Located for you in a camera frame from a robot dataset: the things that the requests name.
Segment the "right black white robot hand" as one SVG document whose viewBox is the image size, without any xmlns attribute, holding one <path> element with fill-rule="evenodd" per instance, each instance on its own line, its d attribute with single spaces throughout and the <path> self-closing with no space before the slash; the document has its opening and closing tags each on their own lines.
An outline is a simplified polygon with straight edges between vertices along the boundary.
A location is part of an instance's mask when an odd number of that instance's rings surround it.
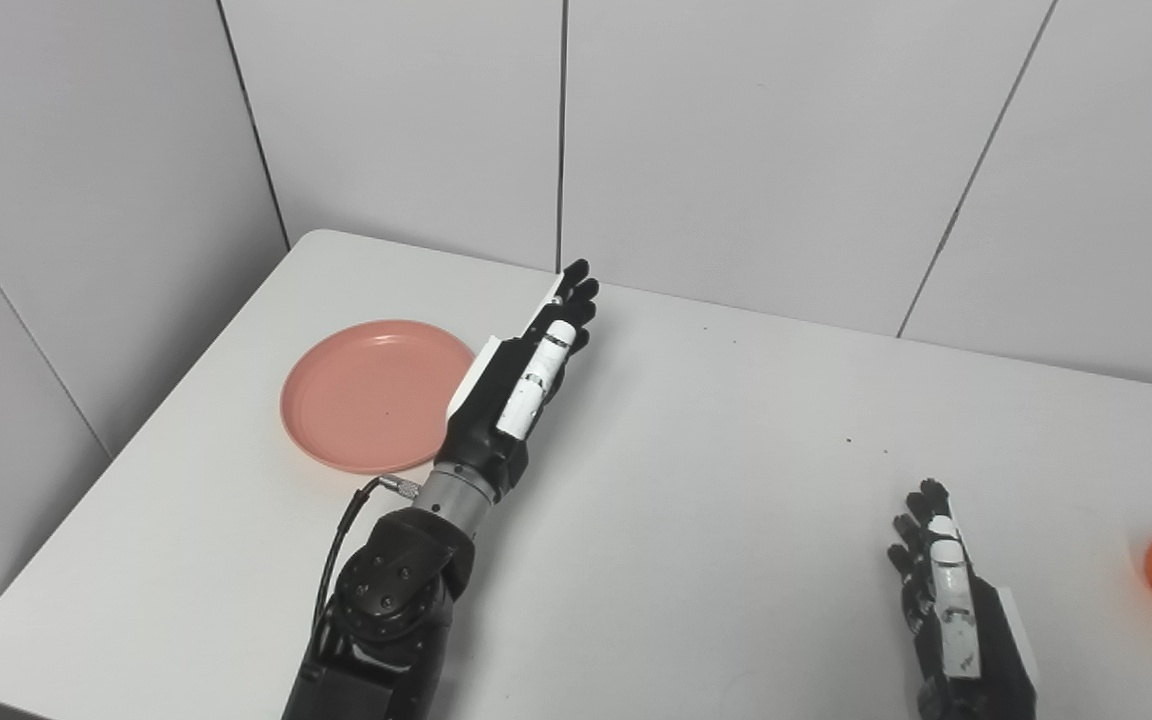
<svg viewBox="0 0 1152 720">
<path fill-rule="evenodd" d="M 924 479 L 892 520 L 887 559 L 914 637 L 920 719 L 1034 719 L 1032 650 L 1009 589 L 979 577 L 942 483 Z"/>
</svg>

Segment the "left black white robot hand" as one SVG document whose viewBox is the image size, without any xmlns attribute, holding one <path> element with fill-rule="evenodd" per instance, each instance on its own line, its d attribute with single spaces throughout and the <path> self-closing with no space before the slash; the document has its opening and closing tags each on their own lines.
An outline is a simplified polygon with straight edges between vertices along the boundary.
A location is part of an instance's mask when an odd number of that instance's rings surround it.
<svg viewBox="0 0 1152 720">
<path fill-rule="evenodd" d="M 562 270 L 550 300 L 536 310 L 524 332 L 484 348 L 486 357 L 480 372 L 471 379 L 460 406 L 447 420 L 444 444 L 435 450 L 435 465 L 475 473 L 488 488 L 486 497 L 493 503 L 517 486 L 529 464 L 526 438 L 544 407 L 562 386 L 567 361 L 589 343 L 588 324 L 594 319 L 594 297 L 599 290 L 589 262 L 581 258 Z M 526 415 L 518 433 L 499 429 L 509 397 L 526 377 L 526 365 L 547 340 L 558 340 L 564 356 L 552 381 L 541 384 L 535 414 Z"/>
</svg>

